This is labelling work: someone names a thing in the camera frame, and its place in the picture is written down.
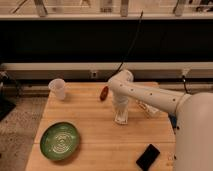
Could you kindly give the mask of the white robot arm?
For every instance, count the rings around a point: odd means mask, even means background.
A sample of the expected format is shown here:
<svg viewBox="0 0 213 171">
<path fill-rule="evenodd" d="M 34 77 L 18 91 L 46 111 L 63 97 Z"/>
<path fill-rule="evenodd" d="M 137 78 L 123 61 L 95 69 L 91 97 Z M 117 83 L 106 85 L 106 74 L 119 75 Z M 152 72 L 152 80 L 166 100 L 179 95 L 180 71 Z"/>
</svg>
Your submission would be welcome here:
<svg viewBox="0 0 213 171">
<path fill-rule="evenodd" d="M 132 97 L 177 117 L 173 171 L 213 171 L 213 93 L 140 85 L 128 70 L 112 76 L 108 86 L 117 103 Z"/>
</svg>

